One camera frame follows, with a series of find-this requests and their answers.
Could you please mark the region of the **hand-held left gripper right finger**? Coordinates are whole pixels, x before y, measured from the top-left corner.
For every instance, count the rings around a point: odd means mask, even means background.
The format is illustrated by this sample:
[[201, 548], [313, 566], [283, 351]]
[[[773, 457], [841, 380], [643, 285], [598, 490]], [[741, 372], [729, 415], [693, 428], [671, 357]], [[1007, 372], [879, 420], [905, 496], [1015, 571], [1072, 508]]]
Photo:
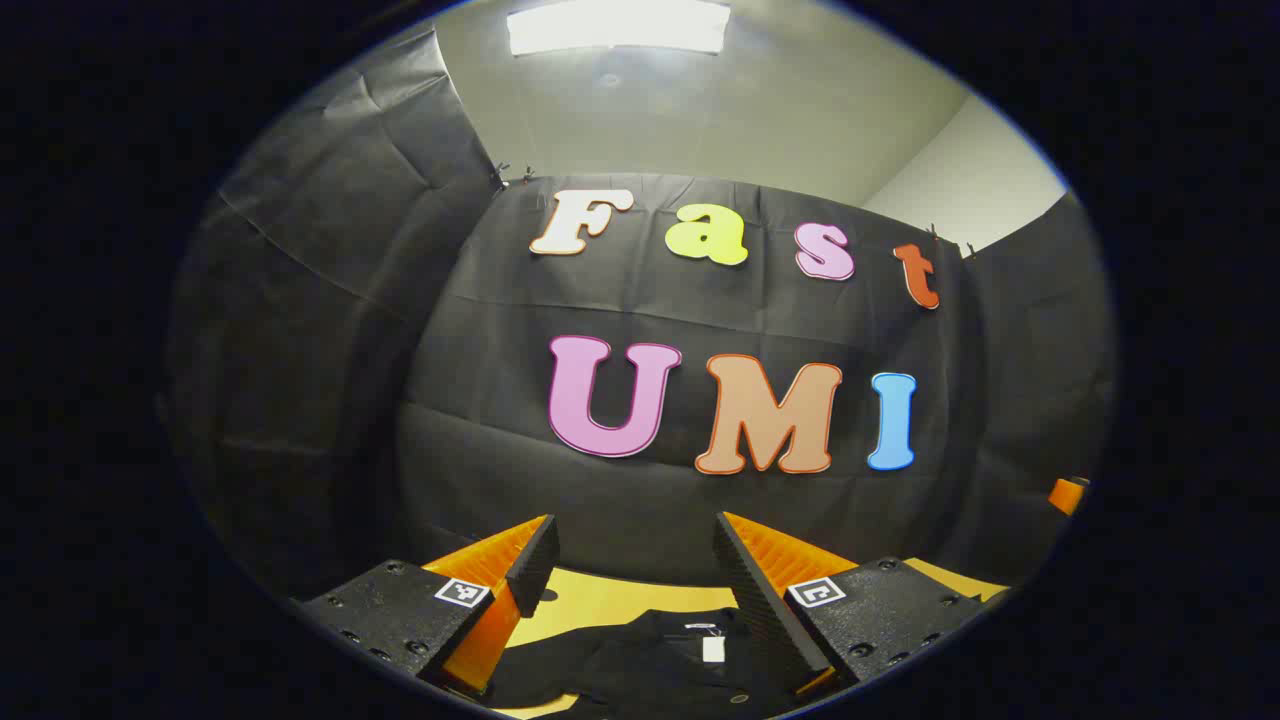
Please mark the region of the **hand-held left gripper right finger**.
[[900, 559], [855, 564], [732, 512], [717, 515], [713, 546], [753, 659], [795, 698], [867, 685], [986, 614], [978, 594]]

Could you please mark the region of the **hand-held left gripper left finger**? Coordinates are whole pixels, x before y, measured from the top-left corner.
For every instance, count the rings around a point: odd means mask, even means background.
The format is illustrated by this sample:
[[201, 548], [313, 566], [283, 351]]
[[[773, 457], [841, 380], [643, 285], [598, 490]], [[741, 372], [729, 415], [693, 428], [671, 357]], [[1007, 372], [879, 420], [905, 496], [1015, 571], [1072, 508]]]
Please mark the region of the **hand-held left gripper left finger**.
[[559, 551], [556, 519], [541, 515], [424, 565], [388, 559], [300, 610], [411, 676], [479, 698]]

